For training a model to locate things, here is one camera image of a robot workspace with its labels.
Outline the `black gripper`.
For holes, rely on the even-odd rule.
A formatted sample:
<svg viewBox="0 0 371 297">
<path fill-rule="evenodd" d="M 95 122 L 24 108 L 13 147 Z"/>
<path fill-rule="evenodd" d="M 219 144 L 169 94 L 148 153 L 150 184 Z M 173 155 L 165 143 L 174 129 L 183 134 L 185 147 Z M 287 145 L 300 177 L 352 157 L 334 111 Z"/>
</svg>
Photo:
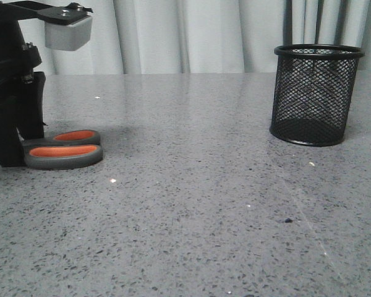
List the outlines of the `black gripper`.
<svg viewBox="0 0 371 297">
<path fill-rule="evenodd" d="M 37 1 L 0 1 L 0 97 L 6 97 L 0 98 L 2 167 L 25 166 L 17 128 L 25 140 L 45 136 L 42 103 L 46 77 L 44 72 L 35 72 L 41 57 L 38 48 L 25 41 L 19 22 L 38 19 L 44 24 L 69 25 L 92 12 L 77 2 L 54 6 Z"/>
</svg>

